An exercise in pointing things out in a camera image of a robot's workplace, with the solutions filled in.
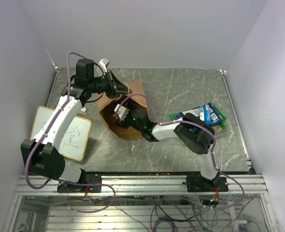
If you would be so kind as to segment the brown paper bag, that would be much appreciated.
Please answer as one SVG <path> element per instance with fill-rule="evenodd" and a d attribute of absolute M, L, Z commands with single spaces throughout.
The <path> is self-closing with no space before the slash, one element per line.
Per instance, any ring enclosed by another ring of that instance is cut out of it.
<path fill-rule="evenodd" d="M 98 102 L 98 110 L 108 131 L 115 137 L 122 140 L 121 146 L 126 150 L 128 155 L 136 156 L 140 150 L 142 135 L 133 127 L 117 127 L 114 124 L 118 120 L 118 118 L 114 116 L 114 109 L 118 104 L 120 104 L 129 109 L 128 116 L 132 116 L 131 113 L 133 113 L 134 110 L 148 113 L 147 101 L 144 97 L 145 92 L 141 81 L 131 81 L 126 82 L 125 84 L 132 90 L 131 94 L 113 99 L 104 95 Z"/>

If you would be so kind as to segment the green Chuba chips bag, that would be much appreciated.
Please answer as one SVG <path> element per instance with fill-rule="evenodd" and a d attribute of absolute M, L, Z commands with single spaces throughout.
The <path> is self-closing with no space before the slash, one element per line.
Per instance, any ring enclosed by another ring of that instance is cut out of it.
<path fill-rule="evenodd" d="M 218 108 L 216 108 L 216 111 L 220 114 L 220 116 L 222 117 L 222 119 L 223 119 L 223 122 L 225 122 L 226 121 L 226 116 L 225 115 L 223 115 L 222 114 L 222 112 L 220 112 L 220 110 L 218 109 Z M 175 114 L 171 114 L 171 115 L 169 115 L 169 117 L 170 117 L 170 119 L 173 121 L 173 120 L 179 120 L 179 119 L 182 119 L 183 117 L 179 117 L 179 113 L 175 113 Z"/>

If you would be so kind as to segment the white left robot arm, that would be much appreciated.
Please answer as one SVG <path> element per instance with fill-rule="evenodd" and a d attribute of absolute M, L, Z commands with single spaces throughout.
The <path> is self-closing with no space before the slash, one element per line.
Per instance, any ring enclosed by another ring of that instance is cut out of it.
<path fill-rule="evenodd" d="M 63 88 L 58 105 L 42 130 L 31 140 L 22 142 L 25 178 L 31 188 L 37 189 L 37 186 L 31 184 L 29 174 L 67 181 L 76 192 L 86 188 L 83 170 L 66 164 L 59 147 L 71 122 L 90 102 L 92 94 L 105 94 L 114 99 L 132 92 L 108 69 L 109 62 L 107 58 L 98 63 L 87 58 L 79 59 L 75 74 L 68 75 L 67 86 Z"/>

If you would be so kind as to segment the blue Burts chips bag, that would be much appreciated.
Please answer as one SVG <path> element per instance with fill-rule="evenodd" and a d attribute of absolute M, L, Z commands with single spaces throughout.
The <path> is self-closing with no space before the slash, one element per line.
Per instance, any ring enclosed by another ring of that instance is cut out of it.
<path fill-rule="evenodd" d="M 209 125 L 213 127 L 213 126 L 220 124 L 223 121 L 223 119 L 220 116 L 220 114 L 216 111 L 216 108 L 211 103 L 208 103 L 206 105 L 209 105 L 210 107 L 210 116 L 211 116 L 212 122 Z M 194 116 L 199 118 L 200 117 L 199 106 L 191 110 L 180 112 L 179 117 L 184 117 L 187 113 L 191 113 Z"/>

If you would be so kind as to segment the green Fox's candy bag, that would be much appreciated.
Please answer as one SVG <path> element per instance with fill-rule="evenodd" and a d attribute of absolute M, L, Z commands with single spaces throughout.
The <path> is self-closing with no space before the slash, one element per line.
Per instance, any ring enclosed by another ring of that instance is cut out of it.
<path fill-rule="evenodd" d="M 227 130 L 228 129 L 224 122 L 221 122 L 220 124 L 218 124 L 216 126 L 213 126 L 212 128 L 213 128 L 215 133 L 219 133 L 219 132 L 221 132 L 223 130 Z"/>

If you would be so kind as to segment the blue snack packet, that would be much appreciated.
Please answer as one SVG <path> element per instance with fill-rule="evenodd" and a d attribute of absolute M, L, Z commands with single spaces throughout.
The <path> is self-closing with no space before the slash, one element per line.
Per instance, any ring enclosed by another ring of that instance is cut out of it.
<path fill-rule="evenodd" d="M 201 121 L 204 121 L 206 124 L 210 124 L 211 116 L 210 116 L 210 107 L 209 105 L 200 105 L 199 106 L 199 117 Z"/>

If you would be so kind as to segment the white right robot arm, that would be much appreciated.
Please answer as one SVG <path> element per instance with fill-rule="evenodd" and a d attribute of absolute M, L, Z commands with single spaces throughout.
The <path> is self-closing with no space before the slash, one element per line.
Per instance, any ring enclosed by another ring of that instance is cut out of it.
<path fill-rule="evenodd" d="M 227 192 L 227 179 L 221 177 L 215 162 L 213 150 L 215 132 L 211 126 L 187 113 L 179 120 L 157 124 L 141 108 L 117 105 L 114 109 L 117 117 L 115 125 L 137 130 L 149 142 L 159 142 L 179 138 L 186 147 L 198 155 L 200 173 L 191 173 L 183 185 L 188 192 Z"/>

